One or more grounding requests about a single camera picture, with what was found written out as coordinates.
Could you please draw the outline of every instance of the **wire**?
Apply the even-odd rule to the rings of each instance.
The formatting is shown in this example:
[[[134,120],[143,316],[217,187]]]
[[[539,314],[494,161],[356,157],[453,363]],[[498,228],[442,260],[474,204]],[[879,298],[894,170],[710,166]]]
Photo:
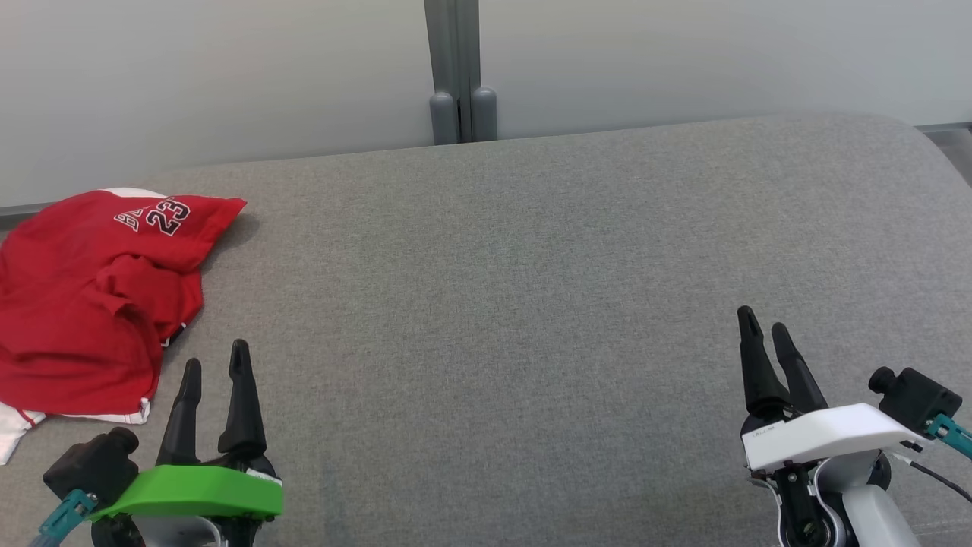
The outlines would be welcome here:
[[[916,461],[912,461],[908,465],[911,465],[912,467],[916,468],[918,471],[924,473],[925,475],[928,475],[929,477],[935,479],[936,481],[942,483],[943,485],[949,487],[950,489],[958,492],[958,495],[961,495],[969,503],[972,503],[972,495],[969,495],[969,492],[966,492],[965,490],[963,490],[962,487],[960,487],[956,483],[953,483],[952,481],[946,479],[945,477],[939,475],[938,473],[932,471],[931,469],[928,469],[927,467],[925,467],[924,465],[921,465],[920,463],[918,463]]]

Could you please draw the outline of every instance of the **red jersey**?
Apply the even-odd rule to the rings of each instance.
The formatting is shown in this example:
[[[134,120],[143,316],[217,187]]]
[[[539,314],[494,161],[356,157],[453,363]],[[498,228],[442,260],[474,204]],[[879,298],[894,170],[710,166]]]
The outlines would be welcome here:
[[[0,402],[140,412],[161,343],[202,307],[199,265],[245,204],[98,190],[17,226],[0,246]]]

